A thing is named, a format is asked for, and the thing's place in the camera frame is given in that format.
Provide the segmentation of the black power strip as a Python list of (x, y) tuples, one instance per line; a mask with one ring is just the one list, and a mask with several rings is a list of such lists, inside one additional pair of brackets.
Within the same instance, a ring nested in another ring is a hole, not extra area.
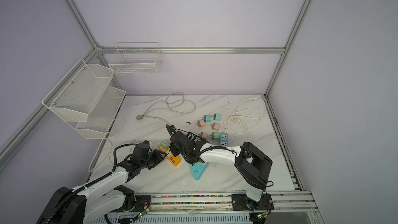
[(187, 138), (194, 141), (194, 142), (199, 142), (202, 141), (202, 138), (194, 133), (189, 132), (187, 134)]

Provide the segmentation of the green plug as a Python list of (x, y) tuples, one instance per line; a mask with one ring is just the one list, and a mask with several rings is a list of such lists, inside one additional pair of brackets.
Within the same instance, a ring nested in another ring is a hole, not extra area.
[(212, 140), (218, 141), (218, 140), (220, 140), (220, 133), (213, 132), (210, 137), (211, 137)]
[(164, 150), (167, 150), (169, 148), (169, 143), (167, 141), (162, 141), (161, 146)]

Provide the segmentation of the orange power strip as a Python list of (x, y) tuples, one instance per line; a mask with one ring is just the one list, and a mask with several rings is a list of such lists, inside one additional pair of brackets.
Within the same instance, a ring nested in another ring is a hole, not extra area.
[(158, 146), (158, 149), (164, 153), (166, 153), (167, 160), (174, 166), (177, 167), (181, 163), (181, 158), (179, 156), (175, 157), (170, 148), (164, 148), (162, 145)]

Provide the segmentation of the pink plug black strip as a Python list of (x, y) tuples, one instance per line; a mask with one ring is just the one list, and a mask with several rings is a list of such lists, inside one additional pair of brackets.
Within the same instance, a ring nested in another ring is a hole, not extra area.
[(220, 130), (220, 127), (221, 127), (221, 125), (219, 124), (219, 123), (212, 123), (211, 124), (211, 128), (213, 129), (213, 130), (216, 130), (216, 131), (219, 131)]
[(205, 126), (205, 121), (204, 120), (198, 120), (197, 121), (197, 126), (199, 127), (199, 128), (202, 128), (202, 127), (204, 127)]

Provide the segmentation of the teal triangular power strip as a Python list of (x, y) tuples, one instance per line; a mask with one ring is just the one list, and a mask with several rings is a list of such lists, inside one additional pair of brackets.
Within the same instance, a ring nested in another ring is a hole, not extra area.
[(190, 164), (189, 167), (190, 167), (193, 178), (195, 180), (199, 180), (202, 177), (205, 169), (207, 168), (207, 163), (197, 162), (194, 165)]

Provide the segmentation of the blue power strip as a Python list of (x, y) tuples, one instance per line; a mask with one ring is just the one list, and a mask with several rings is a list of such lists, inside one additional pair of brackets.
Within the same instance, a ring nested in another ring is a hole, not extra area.
[(227, 133), (221, 133), (220, 134), (220, 145), (224, 146), (224, 147), (227, 147), (228, 146), (228, 141), (229, 141), (228, 134)]

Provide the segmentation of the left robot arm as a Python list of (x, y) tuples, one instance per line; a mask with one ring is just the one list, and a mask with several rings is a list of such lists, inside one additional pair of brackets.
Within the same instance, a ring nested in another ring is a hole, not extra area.
[(125, 183), (143, 169), (151, 170), (167, 157), (149, 141), (122, 144), (113, 150), (113, 167), (106, 174), (74, 188), (58, 189), (40, 215), (39, 224), (89, 224), (120, 209), (145, 209), (149, 200), (138, 200)]

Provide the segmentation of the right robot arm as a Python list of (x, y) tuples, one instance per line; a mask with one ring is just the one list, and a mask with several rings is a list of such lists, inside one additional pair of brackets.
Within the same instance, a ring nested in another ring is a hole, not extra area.
[(220, 163), (233, 166), (246, 181), (248, 188), (244, 196), (244, 209), (255, 211), (266, 195), (268, 178), (273, 161), (257, 146), (243, 142), (240, 146), (217, 146), (192, 133), (185, 133), (174, 125), (166, 125), (171, 136), (170, 151), (181, 155), (190, 165), (197, 163)]

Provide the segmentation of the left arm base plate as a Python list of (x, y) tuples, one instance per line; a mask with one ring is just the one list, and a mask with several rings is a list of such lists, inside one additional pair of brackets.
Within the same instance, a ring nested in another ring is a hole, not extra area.
[(139, 213), (145, 208), (149, 208), (151, 204), (150, 195), (135, 195), (133, 198), (127, 199), (127, 203), (124, 203), (120, 208), (111, 211), (110, 213)]

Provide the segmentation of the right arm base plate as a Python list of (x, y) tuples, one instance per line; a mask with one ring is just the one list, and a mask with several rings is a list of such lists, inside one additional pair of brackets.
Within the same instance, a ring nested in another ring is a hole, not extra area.
[(262, 194), (258, 202), (248, 198), (245, 194), (233, 194), (232, 207), (234, 211), (272, 211), (274, 203), (270, 194)]

